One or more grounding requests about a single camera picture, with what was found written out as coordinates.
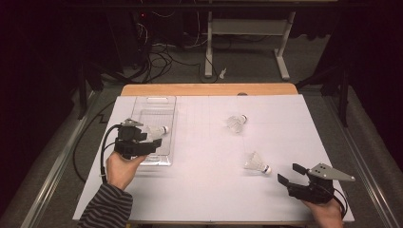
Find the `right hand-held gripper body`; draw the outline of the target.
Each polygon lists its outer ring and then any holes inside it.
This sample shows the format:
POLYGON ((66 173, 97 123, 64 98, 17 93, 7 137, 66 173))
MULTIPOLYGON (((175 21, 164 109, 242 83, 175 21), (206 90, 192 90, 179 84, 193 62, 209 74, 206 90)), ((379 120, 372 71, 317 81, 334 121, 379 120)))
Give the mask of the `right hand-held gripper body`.
POLYGON ((311 203, 327 203, 334 197, 333 181, 355 181, 355 177, 341 172, 325 163, 308 169, 307 185, 289 182, 286 186, 290 197, 311 203))

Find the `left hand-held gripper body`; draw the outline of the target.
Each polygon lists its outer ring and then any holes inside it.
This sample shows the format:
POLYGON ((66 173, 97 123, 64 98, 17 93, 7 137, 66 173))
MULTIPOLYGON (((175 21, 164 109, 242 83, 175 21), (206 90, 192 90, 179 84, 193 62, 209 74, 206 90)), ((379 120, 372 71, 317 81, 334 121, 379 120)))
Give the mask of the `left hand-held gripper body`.
POLYGON ((118 137, 115 139, 114 151, 121 154, 125 159, 151 154, 148 148, 150 142, 146 142, 146 139, 141 142, 137 141, 138 135, 143 133, 140 126, 143 126, 143 124, 126 119, 118 127, 118 137))

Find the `white feather shuttlecock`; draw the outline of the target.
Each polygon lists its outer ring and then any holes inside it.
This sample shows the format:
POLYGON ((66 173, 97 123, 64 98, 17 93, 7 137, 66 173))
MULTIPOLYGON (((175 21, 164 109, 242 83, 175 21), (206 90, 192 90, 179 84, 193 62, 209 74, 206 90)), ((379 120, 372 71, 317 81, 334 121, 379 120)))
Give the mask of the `white feather shuttlecock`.
POLYGON ((264 175, 272 173, 271 166, 265 162, 257 152, 253 152, 250 158, 245 162, 244 168, 248 170, 259 171, 264 175))
POLYGON ((227 119, 226 125, 234 133, 240 133, 247 120, 246 115, 231 116, 227 119))
POLYGON ((145 128, 145 133, 147 134, 146 139, 151 142, 161 139, 164 135, 168 134, 169 127, 164 125, 163 126, 148 125, 145 128))

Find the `clear plastic tray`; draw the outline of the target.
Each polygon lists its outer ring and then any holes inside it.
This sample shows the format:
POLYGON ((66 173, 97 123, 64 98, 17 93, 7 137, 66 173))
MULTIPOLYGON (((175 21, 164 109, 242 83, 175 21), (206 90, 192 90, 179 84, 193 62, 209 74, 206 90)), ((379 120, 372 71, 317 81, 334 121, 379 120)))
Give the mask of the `clear plastic tray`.
POLYGON ((155 153, 149 154, 143 165, 169 166, 172 164, 176 115, 175 96, 138 96, 135 98, 130 118, 143 124, 140 126, 143 133, 145 133, 145 128, 148 125, 169 127, 169 133, 162 137, 162 146, 155 153))

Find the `person's right hand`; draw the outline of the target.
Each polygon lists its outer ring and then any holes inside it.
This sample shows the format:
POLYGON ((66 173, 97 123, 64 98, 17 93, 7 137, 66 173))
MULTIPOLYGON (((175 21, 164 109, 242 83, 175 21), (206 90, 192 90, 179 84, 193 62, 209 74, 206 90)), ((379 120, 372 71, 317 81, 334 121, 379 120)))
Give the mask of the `person's right hand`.
POLYGON ((319 228, 343 228, 341 206, 335 199, 325 204, 314 204, 305 200, 302 203, 310 209, 319 228))

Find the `person's left hand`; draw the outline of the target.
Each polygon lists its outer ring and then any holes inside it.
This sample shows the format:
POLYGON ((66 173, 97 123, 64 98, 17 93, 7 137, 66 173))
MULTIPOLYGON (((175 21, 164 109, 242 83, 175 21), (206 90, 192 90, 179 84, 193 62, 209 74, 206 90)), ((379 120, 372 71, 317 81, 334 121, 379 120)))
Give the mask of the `person's left hand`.
POLYGON ((138 156, 127 160, 119 153, 112 152, 106 160, 106 182, 125 190, 133 181, 138 167, 145 159, 146 156, 138 156))

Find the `white table mat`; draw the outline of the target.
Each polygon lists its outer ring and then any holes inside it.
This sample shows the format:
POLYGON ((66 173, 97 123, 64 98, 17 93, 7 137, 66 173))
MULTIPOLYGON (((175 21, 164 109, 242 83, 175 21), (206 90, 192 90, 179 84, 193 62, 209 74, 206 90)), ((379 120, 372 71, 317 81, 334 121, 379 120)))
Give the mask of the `white table mat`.
POLYGON ((128 186, 130 218, 150 223, 308 223, 312 216, 289 197, 278 174, 306 183, 293 171, 330 160, 301 95, 180 96, 173 162, 142 166, 128 186), (246 115, 240 133, 231 116, 246 115), (272 173, 244 168, 253 152, 272 173))

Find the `black metal stand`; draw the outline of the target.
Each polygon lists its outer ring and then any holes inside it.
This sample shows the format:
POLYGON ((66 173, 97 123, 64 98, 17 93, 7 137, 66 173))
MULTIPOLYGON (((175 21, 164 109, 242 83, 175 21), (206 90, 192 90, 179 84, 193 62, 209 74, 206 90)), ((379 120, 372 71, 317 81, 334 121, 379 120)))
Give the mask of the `black metal stand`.
POLYGON ((102 82, 102 75, 106 74, 118 83, 129 84, 130 80, 126 77, 99 65, 94 61, 84 59, 78 66, 78 92, 79 92, 79 105, 80 111, 78 119, 82 120, 88 110, 88 96, 86 95, 86 86, 90 86, 93 91, 102 91, 104 84, 102 82))
POLYGON ((296 83, 296 88, 301 89, 307 85, 321 85, 320 93, 324 96, 338 95, 338 118, 343 126, 347 127, 349 73, 345 65, 342 62, 338 62, 327 66, 296 83))

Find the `wooden table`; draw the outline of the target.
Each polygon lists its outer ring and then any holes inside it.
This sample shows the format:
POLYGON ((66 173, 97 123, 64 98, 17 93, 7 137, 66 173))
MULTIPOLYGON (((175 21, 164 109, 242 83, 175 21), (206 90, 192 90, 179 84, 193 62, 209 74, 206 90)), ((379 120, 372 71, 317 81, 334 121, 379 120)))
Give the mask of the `wooden table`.
POLYGON ((297 89, 289 83, 265 84, 151 84, 125 85, 122 96, 237 96, 248 95, 297 95, 297 89))

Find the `black computer tower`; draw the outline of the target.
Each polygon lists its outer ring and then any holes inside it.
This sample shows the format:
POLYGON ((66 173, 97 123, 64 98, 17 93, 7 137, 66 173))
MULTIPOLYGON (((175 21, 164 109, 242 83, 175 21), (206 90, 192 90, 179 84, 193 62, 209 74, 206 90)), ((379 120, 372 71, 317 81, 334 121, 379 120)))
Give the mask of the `black computer tower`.
POLYGON ((107 18, 121 65, 142 65, 145 57, 139 38, 138 14, 132 11, 112 11, 107 14, 107 18))

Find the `aluminium floor rail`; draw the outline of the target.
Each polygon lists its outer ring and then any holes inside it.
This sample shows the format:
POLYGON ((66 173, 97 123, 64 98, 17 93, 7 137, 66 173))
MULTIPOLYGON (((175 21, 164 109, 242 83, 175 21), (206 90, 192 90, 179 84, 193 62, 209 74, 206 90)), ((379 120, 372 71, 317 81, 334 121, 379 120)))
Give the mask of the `aluminium floor rail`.
POLYGON ((96 91, 90 91, 84 96, 87 108, 83 117, 80 114, 80 106, 77 104, 72 114, 59 127, 29 170, 29 174, 20 188, 26 197, 23 203, 29 208, 18 228, 36 228, 39 224, 66 170, 73 147, 84 132, 88 113, 96 104, 99 96, 100 92, 96 91))
POLYGON ((324 97, 323 100, 326 105, 328 105, 333 117, 336 119, 338 128, 341 130, 342 135, 349 146, 349 152, 353 164, 355 165, 359 177, 363 182, 363 185, 365 186, 374 208, 379 214, 385 228, 403 228, 403 225, 400 225, 397 220, 397 215, 393 213, 391 205, 387 202, 383 190, 376 182, 374 175, 370 170, 370 166, 365 162, 361 150, 358 148, 350 129, 344 126, 339 119, 335 101, 331 97, 324 97))

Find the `white metal desk frame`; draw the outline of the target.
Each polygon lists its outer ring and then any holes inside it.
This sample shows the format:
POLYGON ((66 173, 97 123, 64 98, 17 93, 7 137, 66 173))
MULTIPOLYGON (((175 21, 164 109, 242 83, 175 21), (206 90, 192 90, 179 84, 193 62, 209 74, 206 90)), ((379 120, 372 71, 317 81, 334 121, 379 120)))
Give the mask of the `white metal desk frame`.
POLYGON ((211 12, 207 19, 207 45, 205 54, 204 76, 213 76, 213 49, 214 35, 263 35, 280 36, 279 48, 274 49, 278 70, 283 81, 289 81, 290 75, 283 59, 283 52, 288 42, 296 13, 291 11, 287 19, 281 20, 252 20, 252 19, 214 19, 211 12))

